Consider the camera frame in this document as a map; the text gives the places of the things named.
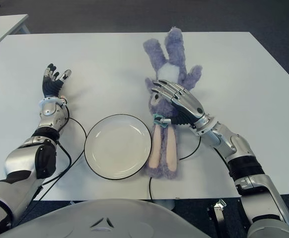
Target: purple plush toy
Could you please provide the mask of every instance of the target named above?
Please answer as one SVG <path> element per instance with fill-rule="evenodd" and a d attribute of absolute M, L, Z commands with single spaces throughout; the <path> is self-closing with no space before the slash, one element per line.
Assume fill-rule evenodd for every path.
<path fill-rule="evenodd" d="M 172 28 L 164 41 L 169 54 L 167 60 L 163 54 L 157 39 L 144 42 L 144 50 L 149 55 L 152 67 L 156 72 L 156 79 L 165 79 L 175 82 L 191 90 L 201 77 L 202 67 L 194 66 L 189 73 L 185 67 L 185 55 L 182 32 L 178 28 Z M 157 93 L 153 93 L 152 81 L 145 79 L 148 91 L 151 93 L 149 109 L 152 114 L 163 115 L 165 118 L 177 116 L 177 110 Z M 177 149 L 175 127 L 166 128 L 155 124 L 153 127 L 152 150 L 148 159 L 149 176 L 157 178 L 164 175 L 168 179 L 176 177 L 177 171 Z"/>

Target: floor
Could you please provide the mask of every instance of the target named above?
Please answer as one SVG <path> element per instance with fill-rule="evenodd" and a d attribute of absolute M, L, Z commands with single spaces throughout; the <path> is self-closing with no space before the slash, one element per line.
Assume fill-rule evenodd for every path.
<path fill-rule="evenodd" d="M 0 4 L 0 15 L 29 14 L 31 33 L 166 32 L 171 26 L 183 31 L 251 32 L 289 74 L 289 0 L 0 0 Z M 289 195 L 283 199 L 289 208 Z M 174 212 L 217 237 L 206 213 L 216 201 L 176 200 Z M 245 237 L 236 198 L 225 201 L 230 236 Z M 40 202 L 23 222 L 67 205 L 69 201 Z"/>

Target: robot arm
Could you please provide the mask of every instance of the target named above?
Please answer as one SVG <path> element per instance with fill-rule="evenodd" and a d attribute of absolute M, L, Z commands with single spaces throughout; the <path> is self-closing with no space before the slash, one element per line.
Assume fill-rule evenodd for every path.
<path fill-rule="evenodd" d="M 55 69 L 50 64 L 44 73 L 39 126 L 5 161 L 6 179 L 0 180 L 0 233 L 13 226 L 56 169 L 57 141 L 69 120 L 67 101 L 59 98 L 59 91 L 71 71 L 56 79 Z"/>
<path fill-rule="evenodd" d="M 289 227 L 289 210 L 248 142 L 207 115 L 201 103 L 182 86 L 166 80 L 156 81 L 154 85 L 156 87 L 152 91 L 167 99 L 179 111 L 175 118 L 157 120 L 161 123 L 190 124 L 194 134 L 201 136 L 203 142 L 213 147 L 226 163 L 241 195 L 240 211 L 248 221 L 248 227 L 260 221 L 256 225 L 261 229 L 274 227 L 285 231 L 284 227 Z"/>

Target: plate rim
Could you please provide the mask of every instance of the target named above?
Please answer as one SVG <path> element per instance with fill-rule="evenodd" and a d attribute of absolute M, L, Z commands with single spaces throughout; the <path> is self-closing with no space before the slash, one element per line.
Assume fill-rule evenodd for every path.
<path fill-rule="evenodd" d="M 148 157 L 147 157 L 147 159 L 145 160 L 144 164 L 140 167 L 140 169 L 138 169 L 138 170 L 137 170 L 136 172 L 134 172 L 132 175 L 129 175 L 129 176 L 123 177 L 123 178 L 107 178 L 107 177 L 104 177 L 104 176 L 96 173 L 95 170 L 93 170 L 92 167 L 89 165 L 89 163 L 88 163 L 88 161 L 87 161 L 86 153 L 85 153 L 86 141 L 87 141 L 87 138 L 88 138 L 90 132 L 94 129 L 94 127 L 95 127 L 97 124 L 99 124 L 101 121 L 103 121 L 103 120 L 105 120 L 105 119 L 107 119 L 107 118 L 110 118 L 110 117 L 113 117 L 113 116 L 119 116 L 119 115 L 133 117 L 133 118 L 139 120 L 139 121 L 146 127 L 146 129 L 147 129 L 147 131 L 148 131 L 148 133 L 149 133 L 149 137 L 150 137 L 150 152 L 149 152 Z M 133 115 L 129 115 L 129 114 L 113 114 L 113 115 L 107 116 L 107 117 L 99 120 L 99 121 L 89 130 L 89 132 L 88 132 L 88 134 L 87 134 L 87 137 L 86 137 L 86 140 L 85 140 L 85 142 L 84 142 L 84 157 L 85 157 L 85 160 L 86 160 L 86 162 L 87 162 L 87 165 L 89 166 L 89 168 L 90 168 L 95 174 L 97 174 L 98 176 L 100 176 L 100 177 L 103 178 L 103 179 L 109 179 L 109 180 L 122 180 L 122 179 L 127 179 L 127 178 L 135 175 L 136 173 L 138 173 L 138 172 L 145 166 L 145 164 L 147 163 L 148 158 L 149 158 L 149 156 L 150 156 L 150 154 L 151 154 L 151 150 L 152 150 L 152 137 L 151 137 L 151 134 L 150 134 L 150 130 L 148 129 L 148 127 L 146 126 L 146 124 L 145 124 L 142 120 L 140 120 L 139 118 L 137 118 L 137 117 L 135 117 L 135 116 L 133 116 Z"/>

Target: metal arm segment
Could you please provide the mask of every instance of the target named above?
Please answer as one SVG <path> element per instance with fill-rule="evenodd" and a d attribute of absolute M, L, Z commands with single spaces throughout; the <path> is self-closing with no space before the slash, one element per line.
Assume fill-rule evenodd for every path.
<path fill-rule="evenodd" d="M 55 80 L 55 69 L 50 64 L 44 74 L 46 98 L 40 102 L 39 126 L 5 161 L 6 179 L 0 180 L 0 233 L 13 226 L 56 169 L 56 142 L 69 120 L 67 101 L 58 93 L 71 71 Z"/>
<path fill-rule="evenodd" d="M 208 119 L 208 123 L 215 120 L 209 116 Z M 242 136 L 219 122 L 208 131 L 205 125 L 191 127 L 191 130 L 196 135 L 201 134 L 203 141 L 214 147 L 224 159 L 229 175 L 242 195 L 241 203 L 249 224 L 263 218 L 274 218 L 289 225 L 288 208 Z"/>

